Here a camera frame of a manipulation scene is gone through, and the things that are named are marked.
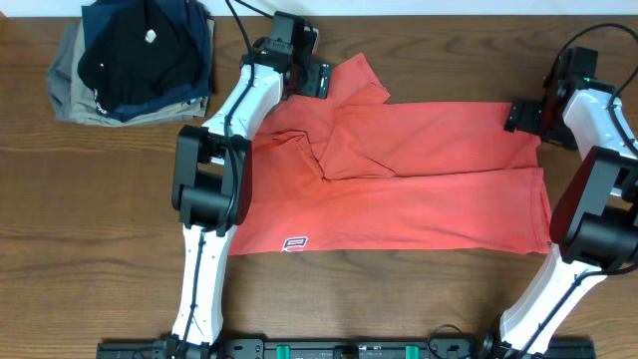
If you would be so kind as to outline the coral red t-shirt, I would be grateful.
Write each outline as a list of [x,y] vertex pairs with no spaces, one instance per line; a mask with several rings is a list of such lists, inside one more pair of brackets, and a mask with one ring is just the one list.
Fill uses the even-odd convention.
[[363,55],[326,99],[279,105],[253,142],[253,193],[234,255],[342,249],[549,247],[536,137],[506,103],[393,104]]

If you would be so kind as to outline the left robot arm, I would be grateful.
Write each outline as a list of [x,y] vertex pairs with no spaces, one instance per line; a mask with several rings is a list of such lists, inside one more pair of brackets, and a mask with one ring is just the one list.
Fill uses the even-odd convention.
[[324,99],[332,68],[259,51],[245,60],[220,109],[177,137],[171,203],[183,225],[185,262],[180,305],[167,358],[208,358],[223,325],[221,308],[232,238],[252,195],[252,140],[289,95]]

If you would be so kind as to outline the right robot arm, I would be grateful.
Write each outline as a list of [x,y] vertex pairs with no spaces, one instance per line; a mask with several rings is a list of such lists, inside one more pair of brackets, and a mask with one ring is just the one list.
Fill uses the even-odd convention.
[[554,209],[542,266],[484,338],[479,358],[595,357],[591,340],[554,333],[589,290],[637,268],[637,209],[607,204],[611,196],[637,202],[637,141],[621,101],[608,91],[576,90],[561,118],[582,163]]

